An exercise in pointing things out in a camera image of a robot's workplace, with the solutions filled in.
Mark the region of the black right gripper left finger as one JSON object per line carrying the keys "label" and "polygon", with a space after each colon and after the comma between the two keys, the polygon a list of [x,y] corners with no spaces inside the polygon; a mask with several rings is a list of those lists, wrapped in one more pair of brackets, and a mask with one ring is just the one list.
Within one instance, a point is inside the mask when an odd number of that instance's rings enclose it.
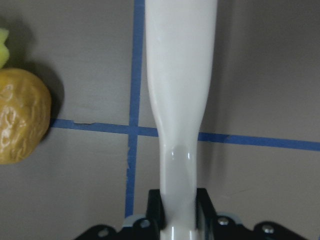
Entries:
{"label": "black right gripper left finger", "polygon": [[148,192],[147,218],[154,220],[159,229],[166,226],[165,211],[159,189],[151,189]]}

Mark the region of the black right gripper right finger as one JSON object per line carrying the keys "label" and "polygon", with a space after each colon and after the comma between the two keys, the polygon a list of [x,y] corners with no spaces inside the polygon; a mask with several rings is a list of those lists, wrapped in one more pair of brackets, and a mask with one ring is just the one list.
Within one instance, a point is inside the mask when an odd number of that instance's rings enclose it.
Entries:
{"label": "black right gripper right finger", "polygon": [[198,230],[210,230],[215,218],[215,208],[205,188],[196,190],[196,227]]}

